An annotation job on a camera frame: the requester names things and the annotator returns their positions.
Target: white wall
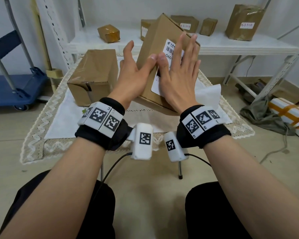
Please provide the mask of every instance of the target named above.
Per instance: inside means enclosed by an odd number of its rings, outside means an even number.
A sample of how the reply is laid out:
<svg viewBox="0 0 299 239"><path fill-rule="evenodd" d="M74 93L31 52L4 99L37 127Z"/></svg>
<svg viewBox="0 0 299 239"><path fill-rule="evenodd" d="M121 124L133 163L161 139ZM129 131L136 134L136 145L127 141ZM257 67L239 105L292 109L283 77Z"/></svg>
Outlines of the white wall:
<svg viewBox="0 0 299 239"><path fill-rule="evenodd" d="M30 0L10 0L10 2L30 56L34 64L44 70L40 46L37 44L32 22ZM87 25L112 23L118 26L138 27L141 18L156 18L165 12L168 15L194 15L200 20L200 25L206 17L218 18L219 22L216 26L218 30L225 30L235 3L260 5L265 2L266 0L81 0ZM73 7L67 0L55 0L55 4L61 10L60 21L64 26L66 25L66 35L71 39L74 29L68 24L73 23L71 15ZM41 17L52 65L54 68L66 71L46 16L41 15ZM298 24L299 0L272 0L258 32L278 37ZM0 0L0 37L12 30L4 2ZM299 30L283 38L283 41L299 45ZM225 76L228 66L235 59L232 56L201 56L200 58L202 59L201 70L208 77ZM283 59L283 56L258 56L248 76L274 75ZM30 73L21 47L6 56L3 63L11 74ZM249 64L248 61L242 64L236 71L237 76L245 76ZM287 80L299 86L299 59L287 76Z"/></svg>

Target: box wrapped in orange tape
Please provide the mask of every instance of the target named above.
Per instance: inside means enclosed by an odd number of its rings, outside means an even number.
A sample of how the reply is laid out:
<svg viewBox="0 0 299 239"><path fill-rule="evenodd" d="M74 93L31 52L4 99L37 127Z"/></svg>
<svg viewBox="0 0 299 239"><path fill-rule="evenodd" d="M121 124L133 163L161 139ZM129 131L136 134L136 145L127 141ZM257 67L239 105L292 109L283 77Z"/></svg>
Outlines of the box wrapped in orange tape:
<svg viewBox="0 0 299 239"><path fill-rule="evenodd" d="M278 114L284 122L293 125L299 136L299 106L286 99L275 98L269 102L268 107L272 112Z"/></svg>

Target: white shelf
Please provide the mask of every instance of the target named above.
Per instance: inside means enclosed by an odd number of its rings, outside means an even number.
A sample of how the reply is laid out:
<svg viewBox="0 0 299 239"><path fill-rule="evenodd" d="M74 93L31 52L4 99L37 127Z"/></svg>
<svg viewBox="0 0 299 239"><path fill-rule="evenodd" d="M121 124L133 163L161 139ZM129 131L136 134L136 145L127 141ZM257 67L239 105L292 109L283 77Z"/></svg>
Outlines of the white shelf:
<svg viewBox="0 0 299 239"><path fill-rule="evenodd" d="M107 44L100 39L97 27L84 28L76 34L68 44L68 50L75 54L84 54L88 49L115 49L117 54L123 53L123 48L134 40L133 54L138 54L143 41L140 39L140 29L119 28L120 41ZM299 47L263 35L255 34L252 41L230 40L223 32L214 32L210 37L198 34L202 55L276 55L295 54Z"/></svg>

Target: person's left arm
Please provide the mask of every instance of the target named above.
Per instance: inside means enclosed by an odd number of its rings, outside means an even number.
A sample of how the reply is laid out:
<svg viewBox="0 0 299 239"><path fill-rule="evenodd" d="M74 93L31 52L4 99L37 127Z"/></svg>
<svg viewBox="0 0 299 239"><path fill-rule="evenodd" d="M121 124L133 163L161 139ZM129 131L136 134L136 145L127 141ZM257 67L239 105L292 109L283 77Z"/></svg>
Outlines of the person's left arm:
<svg viewBox="0 0 299 239"><path fill-rule="evenodd" d="M108 96L125 110L139 96L156 64L151 55L138 70L132 57L133 41L124 48L118 82ZM64 156L28 197L3 230L3 238L76 238L85 217L105 149L78 137Z"/></svg>

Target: cart wheel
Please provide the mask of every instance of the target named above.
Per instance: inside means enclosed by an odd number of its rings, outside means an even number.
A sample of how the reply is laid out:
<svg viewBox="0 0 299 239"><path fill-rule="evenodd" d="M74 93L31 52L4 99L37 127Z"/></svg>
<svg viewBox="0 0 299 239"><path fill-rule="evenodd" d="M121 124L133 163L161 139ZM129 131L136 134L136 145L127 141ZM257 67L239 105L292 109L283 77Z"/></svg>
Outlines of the cart wheel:
<svg viewBox="0 0 299 239"><path fill-rule="evenodd" d="M13 106L14 109L18 111L27 111L29 109L29 105L19 105L19 106Z"/></svg>

